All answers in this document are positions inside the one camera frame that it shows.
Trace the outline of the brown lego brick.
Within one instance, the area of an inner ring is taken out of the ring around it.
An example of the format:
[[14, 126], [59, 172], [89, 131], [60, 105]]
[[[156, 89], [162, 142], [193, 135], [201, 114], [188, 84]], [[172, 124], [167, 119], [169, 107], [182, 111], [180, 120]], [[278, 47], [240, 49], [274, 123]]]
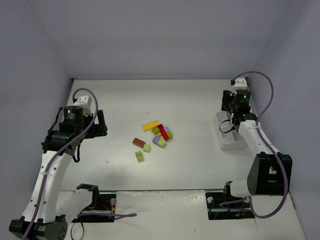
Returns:
[[133, 139], [133, 141], [132, 141], [132, 143], [135, 145], [135, 146], [137, 146], [137, 147], [139, 147], [139, 148], [144, 148], [144, 146], [145, 146], [145, 142], [143, 141], [143, 140], [141, 140], [141, 139], [139, 139], [139, 138], [134, 138]]

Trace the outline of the light green lego brick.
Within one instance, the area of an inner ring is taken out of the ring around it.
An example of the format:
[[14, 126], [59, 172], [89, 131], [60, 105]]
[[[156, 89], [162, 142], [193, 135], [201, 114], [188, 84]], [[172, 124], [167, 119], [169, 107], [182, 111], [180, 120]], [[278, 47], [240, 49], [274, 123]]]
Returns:
[[136, 157], [138, 163], [141, 163], [144, 161], [144, 156], [141, 151], [135, 152], [135, 157]]

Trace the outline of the yellow long lego brick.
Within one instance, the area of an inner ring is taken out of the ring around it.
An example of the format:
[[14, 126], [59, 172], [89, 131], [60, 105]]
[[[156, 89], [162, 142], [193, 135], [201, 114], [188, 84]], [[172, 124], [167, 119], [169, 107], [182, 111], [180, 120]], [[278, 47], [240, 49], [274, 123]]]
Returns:
[[142, 125], [142, 130], [144, 132], [151, 130], [154, 127], [157, 127], [160, 124], [160, 122], [158, 120], [146, 123], [144, 125]]

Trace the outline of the light green square lego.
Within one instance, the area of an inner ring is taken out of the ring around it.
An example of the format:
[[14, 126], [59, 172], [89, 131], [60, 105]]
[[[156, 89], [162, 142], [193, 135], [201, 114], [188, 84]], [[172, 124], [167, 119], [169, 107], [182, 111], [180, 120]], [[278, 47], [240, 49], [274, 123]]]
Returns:
[[150, 144], [144, 144], [143, 146], [143, 151], [146, 152], [146, 153], [149, 153], [151, 150], [151, 145]]

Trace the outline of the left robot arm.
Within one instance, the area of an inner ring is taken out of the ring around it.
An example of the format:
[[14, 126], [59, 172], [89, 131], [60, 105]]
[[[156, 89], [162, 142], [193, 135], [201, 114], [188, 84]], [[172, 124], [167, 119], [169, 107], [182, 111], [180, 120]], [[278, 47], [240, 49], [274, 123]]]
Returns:
[[102, 110], [85, 113], [85, 107], [62, 108], [63, 121], [57, 130], [50, 128], [42, 143], [42, 162], [29, 203], [9, 231], [20, 240], [63, 240], [68, 225], [84, 209], [94, 209], [100, 200], [96, 185], [81, 183], [71, 197], [57, 207], [66, 170], [80, 161], [79, 147], [85, 139], [105, 137], [107, 126]]

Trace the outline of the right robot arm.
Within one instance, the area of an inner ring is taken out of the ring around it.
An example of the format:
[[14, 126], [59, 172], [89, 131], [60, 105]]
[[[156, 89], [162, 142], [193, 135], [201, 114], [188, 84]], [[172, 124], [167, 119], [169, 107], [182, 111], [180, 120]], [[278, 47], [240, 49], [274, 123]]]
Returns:
[[229, 209], [253, 196], [281, 196], [280, 206], [287, 198], [293, 160], [274, 147], [261, 128], [259, 118], [251, 111], [251, 92], [224, 90], [221, 111], [215, 116], [215, 130], [221, 150], [247, 145], [254, 157], [247, 177], [228, 181], [220, 207]]

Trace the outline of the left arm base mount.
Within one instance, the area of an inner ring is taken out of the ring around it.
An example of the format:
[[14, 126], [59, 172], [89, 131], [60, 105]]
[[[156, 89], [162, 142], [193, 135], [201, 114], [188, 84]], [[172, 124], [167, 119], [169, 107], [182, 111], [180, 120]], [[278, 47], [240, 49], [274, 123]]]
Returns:
[[74, 240], [73, 231], [76, 223], [79, 223], [82, 229], [82, 240], [85, 236], [84, 223], [113, 223], [116, 220], [136, 217], [136, 213], [116, 213], [117, 195], [115, 193], [100, 193], [97, 185], [81, 183], [77, 190], [87, 190], [92, 192], [92, 202], [85, 207], [72, 221], [70, 230], [70, 239]]

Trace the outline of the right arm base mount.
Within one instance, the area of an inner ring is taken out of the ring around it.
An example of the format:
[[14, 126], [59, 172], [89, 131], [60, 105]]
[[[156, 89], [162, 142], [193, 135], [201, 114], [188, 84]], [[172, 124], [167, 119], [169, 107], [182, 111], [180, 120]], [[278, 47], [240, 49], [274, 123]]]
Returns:
[[206, 191], [207, 216], [210, 221], [254, 219], [250, 204], [240, 198], [225, 199], [222, 191]]

